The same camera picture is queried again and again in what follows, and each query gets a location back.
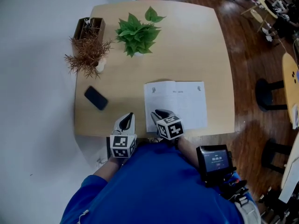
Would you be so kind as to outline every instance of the green potted plant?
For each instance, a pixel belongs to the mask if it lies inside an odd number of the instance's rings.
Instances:
[[[142,54],[152,53],[150,47],[161,30],[155,27],[155,23],[160,22],[165,17],[158,16],[157,12],[149,7],[145,13],[145,19],[150,23],[144,24],[131,13],[128,21],[120,19],[120,28],[116,30],[116,39],[119,42],[125,42],[125,51],[127,55],[133,57],[142,56]]]

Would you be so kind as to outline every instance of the dried plant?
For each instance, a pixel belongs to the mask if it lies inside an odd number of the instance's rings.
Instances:
[[[70,73],[78,74],[83,70],[86,77],[93,77],[93,75],[99,77],[100,73],[96,67],[99,61],[107,57],[113,41],[101,43],[98,40],[97,32],[90,32],[86,38],[81,40],[70,37],[70,41],[77,51],[75,56],[65,55],[64,58],[70,64]]]

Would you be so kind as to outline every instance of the small screen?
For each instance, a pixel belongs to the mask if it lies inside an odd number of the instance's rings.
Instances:
[[[228,155],[226,153],[226,150],[202,150],[202,154],[204,155],[207,172],[212,172],[229,167]]]

